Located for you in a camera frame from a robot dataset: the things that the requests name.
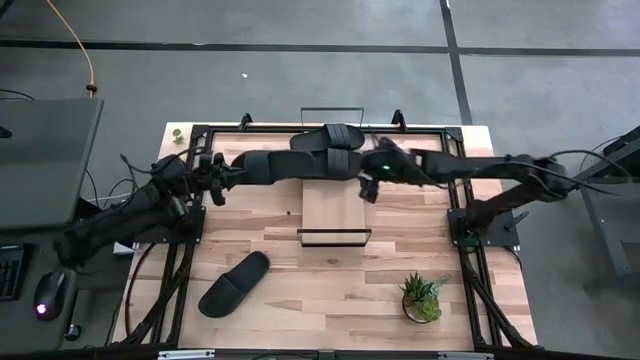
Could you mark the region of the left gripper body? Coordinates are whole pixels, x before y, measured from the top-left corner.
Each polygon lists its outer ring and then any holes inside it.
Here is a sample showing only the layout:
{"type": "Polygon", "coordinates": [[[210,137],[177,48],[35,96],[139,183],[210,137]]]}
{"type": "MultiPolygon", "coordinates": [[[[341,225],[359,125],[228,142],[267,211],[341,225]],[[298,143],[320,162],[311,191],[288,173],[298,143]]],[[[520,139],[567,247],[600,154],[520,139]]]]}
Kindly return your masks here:
{"type": "Polygon", "coordinates": [[[197,189],[232,189],[232,168],[222,153],[202,154],[199,165],[192,172],[192,183],[197,189]]]}

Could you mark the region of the silver metal bracket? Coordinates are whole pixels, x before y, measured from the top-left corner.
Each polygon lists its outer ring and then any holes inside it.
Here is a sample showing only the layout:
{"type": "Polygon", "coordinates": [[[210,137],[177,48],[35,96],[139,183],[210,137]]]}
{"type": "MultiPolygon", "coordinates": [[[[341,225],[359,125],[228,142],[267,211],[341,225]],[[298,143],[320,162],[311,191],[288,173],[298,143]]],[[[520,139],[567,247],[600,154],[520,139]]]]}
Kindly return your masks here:
{"type": "Polygon", "coordinates": [[[214,349],[176,349],[160,351],[157,360],[214,360],[214,349]]]}
{"type": "Polygon", "coordinates": [[[479,352],[439,352],[437,360],[495,360],[491,353],[479,352]]]}

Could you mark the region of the dark grey flat panel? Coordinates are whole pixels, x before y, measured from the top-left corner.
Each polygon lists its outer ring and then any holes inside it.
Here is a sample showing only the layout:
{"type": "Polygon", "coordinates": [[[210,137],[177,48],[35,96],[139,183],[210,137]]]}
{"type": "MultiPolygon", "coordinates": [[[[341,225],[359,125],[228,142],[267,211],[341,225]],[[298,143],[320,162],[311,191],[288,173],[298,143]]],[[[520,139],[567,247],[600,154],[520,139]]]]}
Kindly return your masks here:
{"type": "Polygon", "coordinates": [[[89,98],[0,102],[0,230],[71,220],[103,108],[89,98]]]}

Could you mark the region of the black computer mouse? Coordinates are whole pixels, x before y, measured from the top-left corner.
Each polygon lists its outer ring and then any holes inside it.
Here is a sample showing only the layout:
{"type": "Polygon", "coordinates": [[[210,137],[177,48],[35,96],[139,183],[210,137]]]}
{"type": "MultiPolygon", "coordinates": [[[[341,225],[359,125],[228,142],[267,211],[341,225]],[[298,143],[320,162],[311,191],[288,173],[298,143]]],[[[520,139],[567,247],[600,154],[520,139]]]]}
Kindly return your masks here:
{"type": "Polygon", "coordinates": [[[67,275],[62,271],[45,274],[34,292],[34,314],[39,321],[55,320],[64,306],[67,275]]]}

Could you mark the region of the black foam slide sandal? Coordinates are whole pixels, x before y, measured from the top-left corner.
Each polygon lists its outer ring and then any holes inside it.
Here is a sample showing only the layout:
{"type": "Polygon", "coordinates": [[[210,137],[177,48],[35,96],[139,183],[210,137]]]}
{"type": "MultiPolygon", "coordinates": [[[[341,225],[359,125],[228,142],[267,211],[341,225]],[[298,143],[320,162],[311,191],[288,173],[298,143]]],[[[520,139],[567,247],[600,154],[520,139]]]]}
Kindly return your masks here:
{"type": "Polygon", "coordinates": [[[360,172],[361,153],[343,149],[276,151],[269,155],[272,179],[346,181],[360,172]]]}
{"type": "Polygon", "coordinates": [[[294,135],[290,141],[291,150],[323,151],[329,148],[357,150],[363,146],[363,132],[346,124],[325,124],[320,129],[294,135]]]}
{"type": "Polygon", "coordinates": [[[265,253],[250,253],[211,285],[199,300],[199,311],[209,318],[222,318],[231,314],[269,269],[270,259],[265,253]]]}
{"type": "Polygon", "coordinates": [[[284,159],[286,151],[251,150],[238,155],[243,158],[245,184],[269,185],[281,179],[277,163],[284,159]]]}

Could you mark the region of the dark metal desk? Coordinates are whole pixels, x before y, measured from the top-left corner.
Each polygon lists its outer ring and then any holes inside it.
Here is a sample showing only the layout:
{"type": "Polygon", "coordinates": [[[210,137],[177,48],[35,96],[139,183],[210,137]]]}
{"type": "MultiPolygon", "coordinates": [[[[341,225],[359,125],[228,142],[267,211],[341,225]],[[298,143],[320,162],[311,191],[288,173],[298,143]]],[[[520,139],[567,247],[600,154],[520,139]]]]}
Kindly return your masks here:
{"type": "Polygon", "coordinates": [[[613,273],[585,285],[587,292],[640,289],[640,125],[584,154],[571,190],[581,193],[613,273]]]}

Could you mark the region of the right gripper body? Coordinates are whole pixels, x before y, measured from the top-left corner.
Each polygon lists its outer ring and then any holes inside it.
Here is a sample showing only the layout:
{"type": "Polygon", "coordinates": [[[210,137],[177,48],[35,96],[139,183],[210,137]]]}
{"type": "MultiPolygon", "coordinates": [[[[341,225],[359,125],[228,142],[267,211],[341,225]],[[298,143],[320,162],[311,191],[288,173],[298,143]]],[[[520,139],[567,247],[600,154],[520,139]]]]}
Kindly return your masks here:
{"type": "Polygon", "coordinates": [[[400,148],[393,150],[369,150],[364,173],[382,182],[399,184],[424,184],[425,177],[414,156],[400,148]]]}

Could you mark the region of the grey desk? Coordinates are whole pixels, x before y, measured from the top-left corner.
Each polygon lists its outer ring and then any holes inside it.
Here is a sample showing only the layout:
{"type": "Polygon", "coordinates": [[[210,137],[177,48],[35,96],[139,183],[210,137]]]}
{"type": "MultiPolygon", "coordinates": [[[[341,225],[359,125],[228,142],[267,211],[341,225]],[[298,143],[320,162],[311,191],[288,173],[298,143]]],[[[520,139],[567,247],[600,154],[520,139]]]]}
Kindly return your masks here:
{"type": "Polygon", "coordinates": [[[54,242],[59,232],[44,229],[0,232],[0,247],[26,246],[26,263],[20,270],[19,296],[12,301],[0,301],[0,354],[24,354],[57,350],[64,341],[73,313],[77,275],[64,269],[65,284],[59,299],[58,316],[51,321],[36,317],[36,288],[43,276],[59,270],[54,242]]]}

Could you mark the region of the black keyboard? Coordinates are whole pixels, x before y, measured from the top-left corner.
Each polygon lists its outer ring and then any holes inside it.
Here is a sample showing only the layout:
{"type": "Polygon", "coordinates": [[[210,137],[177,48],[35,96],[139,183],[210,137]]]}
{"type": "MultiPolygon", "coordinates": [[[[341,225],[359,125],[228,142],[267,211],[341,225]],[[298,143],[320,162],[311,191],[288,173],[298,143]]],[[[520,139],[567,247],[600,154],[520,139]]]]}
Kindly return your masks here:
{"type": "Polygon", "coordinates": [[[13,301],[19,297],[24,259],[23,244],[0,246],[0,302],[13,301]]]}

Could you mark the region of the potted green succulent plant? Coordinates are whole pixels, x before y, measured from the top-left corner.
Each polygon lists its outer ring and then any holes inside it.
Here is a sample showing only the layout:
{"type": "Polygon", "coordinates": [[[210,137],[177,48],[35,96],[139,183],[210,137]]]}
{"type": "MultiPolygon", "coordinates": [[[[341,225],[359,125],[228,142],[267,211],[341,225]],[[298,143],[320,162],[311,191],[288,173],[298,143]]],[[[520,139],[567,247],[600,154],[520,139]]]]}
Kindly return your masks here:
{"type": "Polygon", "coordinates": [[[442,315],[439,296],[441,287],[448,283],[451,275],[435,279],[425,279],[420,273],[410,274],[400,289],[402,290],[402,310],[405,316],[414,323],[427,324],[438,320],[442,315]]]}

